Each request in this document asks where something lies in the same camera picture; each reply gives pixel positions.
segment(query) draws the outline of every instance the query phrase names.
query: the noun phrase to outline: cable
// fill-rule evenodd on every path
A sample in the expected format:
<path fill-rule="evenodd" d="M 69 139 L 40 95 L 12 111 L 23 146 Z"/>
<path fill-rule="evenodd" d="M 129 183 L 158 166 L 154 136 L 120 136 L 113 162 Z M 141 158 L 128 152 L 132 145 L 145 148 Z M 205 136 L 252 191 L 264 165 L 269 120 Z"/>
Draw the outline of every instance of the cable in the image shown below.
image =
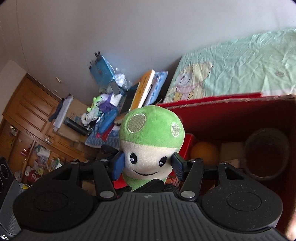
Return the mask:
<path fill-rule="evenodd" d="M 17 0 L 15 0 L 15 8 L 16 8 L 16 16 L 17 16 L 17 29 L 18 29 L 19 38 L 20 38 L 20 45 L 22 47 L 22 54 L 23 54 L 24 59 L 25 59 L 25 63 L 26 63 L 26 67 L 27 67 L 28 73 L 30 74 L 30 70 L 29 70 L 29 67 L 28 67 L 28 64 L 27 64 L 25 53 L 24 53 L 24 48 L 22 46 L 22 40 L 21 40 L 21 37 L 20 37 L 20 26 L 19 26 L 19 23 L 18 23 L 18 14 L 17 14 Z"/>

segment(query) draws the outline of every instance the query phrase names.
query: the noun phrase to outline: orange ball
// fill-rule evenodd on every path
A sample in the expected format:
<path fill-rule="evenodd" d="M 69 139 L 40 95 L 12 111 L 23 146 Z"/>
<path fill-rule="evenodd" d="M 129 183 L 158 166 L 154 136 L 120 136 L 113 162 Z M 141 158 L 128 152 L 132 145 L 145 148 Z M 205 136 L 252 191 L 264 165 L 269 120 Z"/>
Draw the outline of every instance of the orange ball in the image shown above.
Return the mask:
<path fill-rule="evenodd" d="M 202 158 L 205 166 L 216 166 L 219 162 L 219 150 L 212 143 L 198 142 L 192 147 L 190 158 Z"/>

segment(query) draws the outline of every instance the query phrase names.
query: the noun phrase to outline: embroidered smile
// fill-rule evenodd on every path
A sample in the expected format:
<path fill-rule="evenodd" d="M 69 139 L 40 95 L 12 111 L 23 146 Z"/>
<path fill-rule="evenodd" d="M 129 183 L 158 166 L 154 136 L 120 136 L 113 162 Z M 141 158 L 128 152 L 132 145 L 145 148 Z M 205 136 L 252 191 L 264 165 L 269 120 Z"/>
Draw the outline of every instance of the embroidered smile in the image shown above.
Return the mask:
<path fill-rule="evenodd" d="M 139 174 L 139 175 L 142 175 L 142 176 L 151 176 L 151 175 L 153 175 L 153 174 L 158 173 L 158 172 L 155 172 L 155 173 L 151 173 L 151 174 L 142 174 L 142 173 L 136 172 L 134 169 L 133 169 L 133 171 L 134 171 L 135 173 Z"/>

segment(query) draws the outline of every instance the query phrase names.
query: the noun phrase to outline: green plush toy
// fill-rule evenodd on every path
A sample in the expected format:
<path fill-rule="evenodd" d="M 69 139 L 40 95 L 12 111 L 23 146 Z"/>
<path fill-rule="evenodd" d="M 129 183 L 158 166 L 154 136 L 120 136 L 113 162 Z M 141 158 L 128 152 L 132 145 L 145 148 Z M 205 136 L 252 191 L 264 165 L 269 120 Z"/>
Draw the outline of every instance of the green plush toy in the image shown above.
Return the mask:
<path fill-rule="evenodd" d="M 132 190 L 155 178 L 166 180 L 172 171 L 171 156 L 180 150 L 184 137 L 178 116 L 162 107 L 148 105 L 124 117 L 119 131 L 123 178 Z"/>
<path fill-rule="evenodd" d="M 91 104 L 91 107 L 88 107 L 86 109 L 87 112 L 90 112 L 92 109 L 95 109 L 98 107 L 97 103 L 98 102 L 102 102 L 103 101 L 103 98 L 99 95 L 98 97 L 94 97 L 93 98 L 93 103 Z"/>

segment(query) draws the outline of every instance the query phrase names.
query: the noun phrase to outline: wooden door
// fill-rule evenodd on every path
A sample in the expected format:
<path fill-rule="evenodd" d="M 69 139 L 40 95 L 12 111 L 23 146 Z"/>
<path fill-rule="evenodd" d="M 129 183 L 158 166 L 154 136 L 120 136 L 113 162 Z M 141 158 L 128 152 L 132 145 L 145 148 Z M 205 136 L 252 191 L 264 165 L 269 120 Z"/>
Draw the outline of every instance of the wooden door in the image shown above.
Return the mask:
<path fill-rule="evenodd" d="M 16 135 L 11 133 L 11 124 L 4 120 L 3 129 L 0 135 L 0 156 L 5 157 L 6 161 L 9 160 L 13 145 L 19 132 Z"/>
<path fill-rule="evenodd" d="M 8 116 L 41 141 L 65 153 L 71 159 L 85 160 L 89 156 L 74 148 L 74 142 L 53 132 L 48 118 L 59 102 L 26 78 L 11 100 L 4 117 Z"/>
<path fill-rule="evenodd" d="M 33 143 L 34 140 L 30 136 L 22 132 L 19 133 L 8 160 L 8 165 L 12 173 L 15 173 L 16 171 L 22 171 L 26 168 L 27 157 L 21 155 L 21 152 L 24 149 L 28 150 L 28 148 L 30 148 Z"/>
<path fill-rule="evenodd" d="M 36 137 L 44 140 L 58 101 L 26 78 L 6 114 Z"/>

